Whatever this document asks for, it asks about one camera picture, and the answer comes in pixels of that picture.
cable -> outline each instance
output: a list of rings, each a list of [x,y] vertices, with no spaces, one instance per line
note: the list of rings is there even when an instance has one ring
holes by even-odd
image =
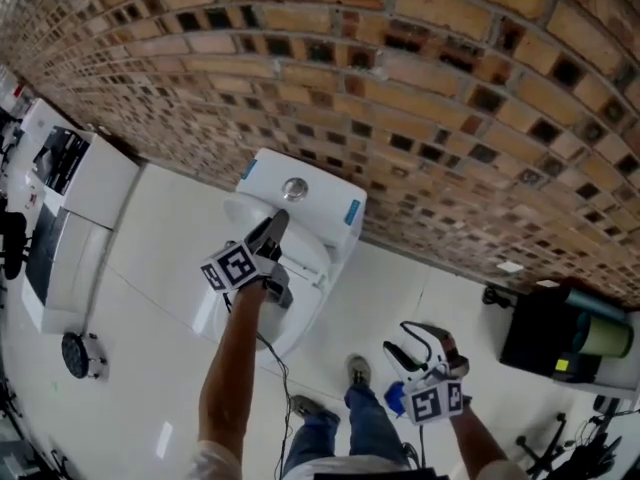
[[[224,302],[227,306],[227,311],[229,312],[229,314],[231,314],[231,309],[233,305],[229,300],[229,295],[226,293],[223,293],[222,296],[224,297]],[[282,445],[280,447],[280,457],[278,458],[278,462],[276,462],[276,467],[273,470],[274,480],[282,480],[283,470],[284,470],[284,453],[287,447],[287,439],[289,439],[289,437],[293,433],[293,429],[289,424],[289,420],[291,419],[291,412],[293,408],[291,403],[291,395],[289,394],[289,386],[287,384],[287,380],[289,378],[289,367],[284,363],[284,361],[282,361],[282,359],[280,359],[280,356],[278,356],[276,351],[273,349],[273,346],[271,345],[271,343],[269,343],[269,341],[264,336],[262,336],[260,333],[257,333],[257,338],[264,344],[265,347],[267,347],[269,352],[271,352],[271,355],[276,360],[276,363],[278,364],[278,366],[280,367],[280,371],[282,372],[282,384],[284,387],[284,396],[287,403],[287,410],[284,416],[284,437],[282,438]]]
[[[412,460],[416,466],[416,469],[420,469],[420,457],[418,452],[411,443],[402,443],[402,451],[407,456],[407,459]]]
[[[567,450],[568,451],[575,450],[576,448],[578,448],[578,446],[589,446],[589,444],[591,444],[591,442],[593,441],[594,435],[598,430],[598,428],[600,427],[600,425],[602,424],[604,418],[613,419],[613,418],[618,418],[620,416],[628,416],[630,414],[639,414],[639,413],[640,413],[640,409],[635,411],[615,412],[609,415],[603,414],[601,416],[592,416],[591,418],[587,418],[582,423],[580,423],[580,425],[578,425],[578,428],[576,429],[576,433],[573,435],[574,445],[572,448],[568,448]],[[589,435],[585,439],[584,437],[585,432],[587,431],[589,424],[592,424],[593,428],[591,429],[591,431],[589,432]]]
[[[420,467],[422,469],[427,467],[427,459],[425,458],[424,455],[424,425],[420,425],[420,430],[419,430],[419,434],[420,434]]]

black chair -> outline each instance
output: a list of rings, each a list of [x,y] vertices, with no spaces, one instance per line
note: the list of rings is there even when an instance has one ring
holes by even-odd
[[[29,254],[27,237],[27,219],[17,212],[3,212],[0,214],[0,235],[2,235],[2,252],[4,259],[4,276],[11,281],[20,275],[22,263],[27,261]]]
[[[547,446],[542,457],[536,454],[531,448],[527,446],[527,438],[524,436],[518,436],[516,439],[516,444],[522,448],[525,453],[531,457],[534,461],[533,466],[527,469],[527,474],[531,476],[531,478],[536,479],[545,471],[547,473],[551,473],[553,471],[553,461],[556,460],[560,455],[565,452],[565,448],[560,446],[558,443],[560,442],[560,438],[562,437],[562,432],[564,432],[564,427],[567,425],[567,415],[564,413],[558,414],[556,419],[560,422],[560,427],[556,431],[551,443]]]
[[[16,119],[9,112],[0,108],[0,130],[2,130],[9,123],[13,123],[14,121],[21,121],[21,119]]]
[[[22,122],[22,119],[13,119],[11,118],[13,121],[17,121],[17,122]],[[24,134],[24,132],[22,130],[20,130],[20,128],[16,128],[13,130],[13,135],[12,137],[9,138],[9,140],[3,140],[2,137],[2,133],[4,132],[4,127],[6,126],[6,124],[8,124],[11,121],[8,122],[4,122],[2,123],[1,118],[0,118],[0,144],[2,144],[2,147],[0,147],[0,157],[2,157],[2,159],[0,160],[0,173],[2,173],[2,175],[6,178],[7,177],[7,166],[9,165],[9,162],[11,161],[11,158],[13,157],[13,154],[16,152],[16,150],[18,149],[18,145],[20,144],[20,140],[22,138],[22,135]]]
[[[588,444],[578,446],[571,458],[547,477],[547,480],[588,480],[606,475],[615,464],[614,452],[622,437],[606,444],[608,434],[598,434]]]

jeans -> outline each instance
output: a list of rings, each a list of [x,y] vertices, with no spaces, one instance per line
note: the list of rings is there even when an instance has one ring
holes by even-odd
[[[375,455],[408,466],[402,442],[376,395],[364,384],[352,385],[344,397],[351,409],[351,450],[349,455]],[[284,465],[286,475],[294,467],[314,459],[335,456],[335,438],[340,420],[324,411],[307,416],[296,432]]]

blue object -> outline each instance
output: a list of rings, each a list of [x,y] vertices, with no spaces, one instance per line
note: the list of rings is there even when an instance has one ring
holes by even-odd
[[[409,467],[402,441],[376,395],[364,384],[355,384],[344,397],[351,409],[351,450],[349,455],[374,455]],[[284,465],[286,475],[296,466],[335,455],[335,438],[340,421],[329,411],[307,416],[296,432]]]
[[[384,400],[387,402],[387,406],[396,413],[398,418],[404,414],[404,407],[401,402],[402,397],[404,396],[403,389],[404,382],[397,380],[389,386],[389,389],[387,389],[387,392],[384,394]]]
[[[247,166],[247,170],[244,171],[244,174],[242,175],[243,180],[246,180],[249,177],[249,174],[251,173],[251,169],[253,169],[257,163],[258,161],[255,158],[251,160],[251,163],[249,163],[249,165]]]
[[[344,221],[347,224],[347,226],[351,226],[351,224],[353,224],[353,219],[356,216],[356,212],[358,211],[358,208],[360,208],[360,201],[358,201],[357,199],[354,199],[351,202],[351,206],[349,207],[347,216],[344,218]]]

sleeve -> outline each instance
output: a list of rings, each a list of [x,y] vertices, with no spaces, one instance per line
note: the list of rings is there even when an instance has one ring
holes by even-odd
[[[529,480],[529,475],[513,462],[496,460],[480,471],[477,480]]]
[[[241,480],[238,459],[225,447],[212,441],[200,441],[193,453],[187,480]]]

